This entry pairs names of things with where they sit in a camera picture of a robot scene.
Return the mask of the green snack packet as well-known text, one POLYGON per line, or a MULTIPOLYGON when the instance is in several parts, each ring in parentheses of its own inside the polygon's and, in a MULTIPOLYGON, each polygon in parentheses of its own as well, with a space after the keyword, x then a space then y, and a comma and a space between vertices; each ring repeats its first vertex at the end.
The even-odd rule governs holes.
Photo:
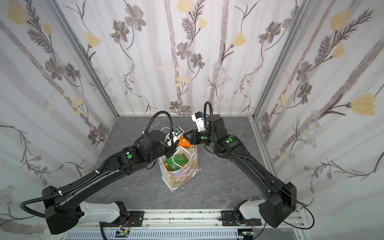
POLYGON ((173 157, 167 159, 167 163, 171 172, 181 169, 188 163, 188 161, 188 158, 184 155, 174 155, 173 157))

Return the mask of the white cartoon paper gift bag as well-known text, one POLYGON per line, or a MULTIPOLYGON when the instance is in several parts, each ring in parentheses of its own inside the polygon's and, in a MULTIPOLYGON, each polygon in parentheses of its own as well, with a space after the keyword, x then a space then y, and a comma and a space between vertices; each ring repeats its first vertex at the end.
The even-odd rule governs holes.
POLYGON ((184 149, 183 147, 178 146, 173 156, 174 155, 184 155, 188 158, 189 161, 181 169, 173 172, 168 172, 165 166, 163 165, 163 163, 167 162, 166 156, 162 156, 157 159, 158 165, 162 173, 162 180, 165 182, 171 192, 174 192, 175 190, 181 188, 186 182, 192 179, 200 170, 198 167, 198 149, 196 146, 193 146, 190 149, 184 149))

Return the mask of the orange snack packet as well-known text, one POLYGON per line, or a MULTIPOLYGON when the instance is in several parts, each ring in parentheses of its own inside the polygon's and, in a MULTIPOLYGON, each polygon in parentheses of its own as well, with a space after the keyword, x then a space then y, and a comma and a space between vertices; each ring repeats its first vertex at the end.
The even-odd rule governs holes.
POLYGON ((193 146, 183 135, 180 136, 178 141, 178 146, 183 147, 184 149, 190 149, 193 146))

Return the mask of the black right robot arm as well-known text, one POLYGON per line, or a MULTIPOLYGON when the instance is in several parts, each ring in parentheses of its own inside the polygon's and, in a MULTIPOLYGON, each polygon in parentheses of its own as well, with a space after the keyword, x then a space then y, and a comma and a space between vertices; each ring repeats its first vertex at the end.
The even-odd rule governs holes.
POLYGON ((211 147, 213 153, 234 163, 263 193, 265 200, 259 206, 261 217, 268 225, 277 228, 297 208, 297 188, 284 183, 270 173, 247 150, 244 143, 235 135, 230 135, 220 115, 212 117, 202 112, 192 115, 196 129, 184 133, 192 145, 211 147))

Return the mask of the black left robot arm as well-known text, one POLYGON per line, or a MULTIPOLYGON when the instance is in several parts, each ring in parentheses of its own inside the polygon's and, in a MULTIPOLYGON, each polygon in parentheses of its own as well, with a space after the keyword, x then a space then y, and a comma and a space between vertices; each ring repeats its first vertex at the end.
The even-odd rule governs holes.
POLYGON ((130 147, 106 158, 94 172, 59 188, 43 189, 45 219, 51 234, 64 233, 77 225, 86 214, 80 204, 91 195, 162 156, 173 155, 182 134, 179 127, 167 135, 159 130, 145 133, 130 147))

